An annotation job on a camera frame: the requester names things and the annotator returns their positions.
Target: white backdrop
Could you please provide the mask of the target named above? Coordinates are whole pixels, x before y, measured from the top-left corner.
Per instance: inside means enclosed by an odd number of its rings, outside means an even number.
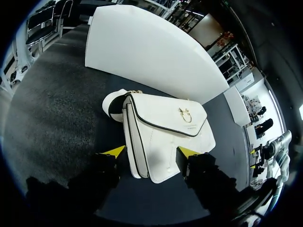
[[[201,104],[229,87],[196,40],[159,16],[129,5],[96,9],[85,66]]]

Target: gold clasp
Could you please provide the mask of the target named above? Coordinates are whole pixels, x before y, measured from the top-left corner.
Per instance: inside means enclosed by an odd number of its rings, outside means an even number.
[[[183,120],[184,120],[185,122],[187,122],[187,123],[191,123],[191,122],[192,122],[193,118],[191,117],[191,115],[190,115],[188,109],[182,110],[181,108],[179,108],[179,112],[180,112],[180,114],[181,114],[181,116],[182,116],[182,118],[183,118]],[[185,119],[184,114],[187,114],[187,115],[190,117],[190,120],[189,120],[189,121],[187,121],[187,120]]]
[[[140,90],[137,90],[137,91],[134,91],[134,90],[131,90],[131,91],[128,91],[129,93],[140,93],[140,94],[142,94],[143,92],[142,91],[140,91]]]

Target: metal frame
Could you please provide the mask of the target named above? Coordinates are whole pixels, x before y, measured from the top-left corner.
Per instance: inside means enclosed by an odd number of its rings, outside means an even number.
[[[14,95],[14,92],[13,90],[11,89],[10,87],[10,83],[8,82],[8,79],[7,77],[5,76],[4,72],[3,72],[3,69],[0,69],[0,74],[1,74],[1,78],[2,78],[2,82],[4,84],[4,87],[3,86],[0,86],[2,89],[4,89],[5,91],[7,91],[12,97]]]

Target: black table surface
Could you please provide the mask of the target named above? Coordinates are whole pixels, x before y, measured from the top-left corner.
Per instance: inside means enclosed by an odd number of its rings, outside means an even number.
[[[102,110],[107,94],[124,88],[168,96],[84,67],[88,29],[81,25],[49,47],[28,70],[12,99],[3,154],[24,194],[29,177],[67,187],[68,181],[88,165],[92,154],[125,144],[122,124],[109,119]],[[213,105],[207,103],[205,109],[216,140],[212,154],[222,170],[237,179],[237,189],[242,190],[248,186],[243,130],[234,124],[224,96],[215,98]],[[152,225],[186,222],[209,214],[180,174],[161,184],[135,179],[127,154],[123,155],[120,182],[103,208],[96,211],[97,216]]]

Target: black chair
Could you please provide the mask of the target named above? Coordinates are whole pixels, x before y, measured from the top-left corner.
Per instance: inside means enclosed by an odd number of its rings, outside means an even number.
[[[55,32],[55,27],[53,26],[53,11],[54,7],[46,8],[35,13],[27,20],[26,45],[28,47],[39,43],[40,51],[43,51],[41,42]]]
[[[62,37],[63,32],[63,19],[70,17],[72,5],[72,0],[61,0],[58,1],[55,5],[54,18],[58,20],[57,29],[60,29],[60,37]]]
[[[60,0],[56,3],[55,9],[54,9],[54,18],[60,19],[69,17],[71,14],[71,8],[73,5],[72,0]]]

